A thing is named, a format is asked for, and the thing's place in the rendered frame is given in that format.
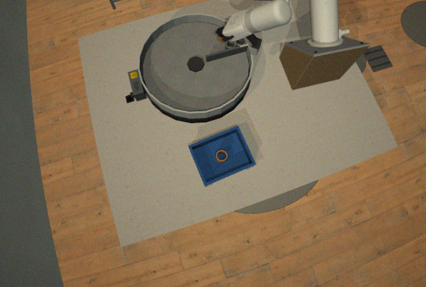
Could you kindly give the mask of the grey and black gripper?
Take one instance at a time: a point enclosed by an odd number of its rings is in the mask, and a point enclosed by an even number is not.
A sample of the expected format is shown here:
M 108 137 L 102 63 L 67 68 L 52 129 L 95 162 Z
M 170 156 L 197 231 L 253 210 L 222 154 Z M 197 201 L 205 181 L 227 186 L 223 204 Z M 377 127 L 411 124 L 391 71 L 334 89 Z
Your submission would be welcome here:
M 247 29 L 244 22 L 244 16 L 249 10 L 251 9 L 246 9 L 234 13 L 225 25 L 225 27 L 223 26 L 217 29 L 216 33 L 219 37 L 223 37 L 222 40 L 224 42 L 230 39 L 232 39 L 230 42 L 237 41 L 252 34 L 252 32 Z

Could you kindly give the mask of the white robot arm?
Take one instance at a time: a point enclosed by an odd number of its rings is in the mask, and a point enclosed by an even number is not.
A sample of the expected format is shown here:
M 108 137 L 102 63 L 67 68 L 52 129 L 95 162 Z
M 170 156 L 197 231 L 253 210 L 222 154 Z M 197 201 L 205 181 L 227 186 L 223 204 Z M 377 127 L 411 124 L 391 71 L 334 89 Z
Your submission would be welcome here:
M 252 32 L 247 39 L 251 42 L 250 54 L 257 55 L 262 39 L 253 33 L 259 33 L 286 25 L 292 18 L 290 0 L 255 0 L 267 1 L 266 4 L 246 12 L 244 22 Z M 308 40 L 311 47 L 334 47 L 343 44 L 343 35 L 349 29 L 339 29 L 338 0 L 310 0 L 310 19 L 312 38 Z

